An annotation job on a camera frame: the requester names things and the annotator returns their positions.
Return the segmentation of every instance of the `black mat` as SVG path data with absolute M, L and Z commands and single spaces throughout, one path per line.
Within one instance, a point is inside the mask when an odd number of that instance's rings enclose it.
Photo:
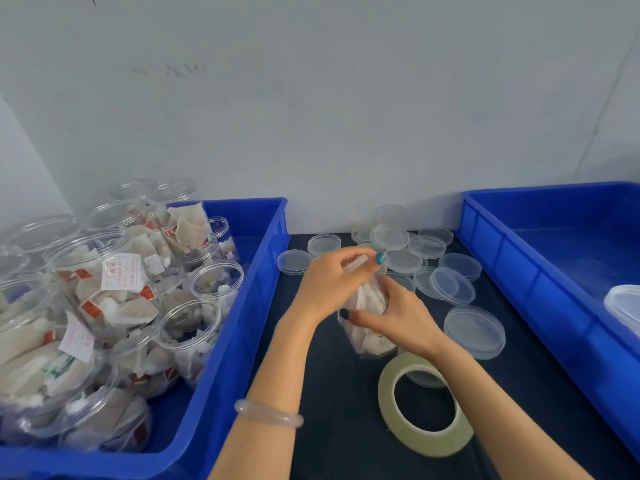
M 291 236 L 289 249 L 306 250 L 311 236 Z M 349 234 L 340 237 L 343 246 L 353 245 Z M 457 240 L 447 252 L 468 254 Z M 254 373 L 300 279 L 280 274 Z M 596 479 L 640 478 L 640 465 L 491 279 L 483 273 L 474 286 L 473 305 L 498 317 L 507 337 L 498 357 L 480 361 L 484 369 Z M 417 293 L 442 327 L 452 305 Z M 414 453 L 396 440 L 382 420 L 377 396 L 380 372 L 391 358 L 359 359 L 335 314 L 320 324 L 307 359 L 300 407 L 305 424 L 296 437 L 291 478 L 499 478 L 475 436 L 459 453 L 440 459 Z M 452 399 L 446 390 L 422 388 L 407 378 L 396 386 L 396 401 L 404 416 L 423 429 L 441 429 L 453 418 Z

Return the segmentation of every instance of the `blue plastic bin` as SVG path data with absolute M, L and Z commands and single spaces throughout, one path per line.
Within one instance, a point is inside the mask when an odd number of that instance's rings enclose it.
M 640 339 L 602 304 L 640 284 L 640 185 L 463 197 L 457 236 L 640 461 Z
M 183 382 L 149 401 L 154 429 L 144 453 L 63 451 L 0 446 L 0 477 L 204 479 L 236 417 L 287 249 L 286 199 L 205 201 L 209 216 L 226 217 L 244 268 L 227 322 L 196 388 Z

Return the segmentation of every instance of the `masking tape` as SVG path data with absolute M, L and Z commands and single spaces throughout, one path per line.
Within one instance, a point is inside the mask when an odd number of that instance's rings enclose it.
M 424 371 L 433 374 L 444 384 L 442 374 L 427 360 L 411 353 L 398 355 L 387 364 L 378 381 L 378 403 L 382 418 L 389 430 L 407 448 L 425 456 L 441 458 L 462 450 L 474 435 L 467 417 L 454 398 L 456 414 L 453 422 L 442 431 L 425 431 L 407 421 L 396 403 L 396 383 L 407 372 Z

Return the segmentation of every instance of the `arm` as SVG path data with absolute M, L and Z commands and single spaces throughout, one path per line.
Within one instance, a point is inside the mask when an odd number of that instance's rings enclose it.
M 368 263 L 352 273 L 342 264 L 367 254 Z M 252 403 L 297 413 L 311 338 L 327 315 L 336 311 L 378 270 L 376 252 L 342 248 L 315 259 L 305 273 L 289 310 L 278 322 L 267 354 L 247 393 Z M 296 430 L 239 415 L 209 475 L 209 480 L 287 480 Z
M 368 327 L 430 361 L 449 387 L 505 480 L 590 479 L 491 379 L 484 369 L 439 329 L 415 293 L 383 277 L 389 294 L 384 315 L 350 312 L 354 325 Z

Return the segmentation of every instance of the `bracelet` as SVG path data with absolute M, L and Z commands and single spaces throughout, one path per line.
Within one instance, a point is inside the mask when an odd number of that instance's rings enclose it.
M 236 401 L 235 410 L 240 416 L 263 423 L 279 424 L 297 429 L 305 421 L 299 414 L 290 414 L 264 404 L 252 403 L 246 399 Z

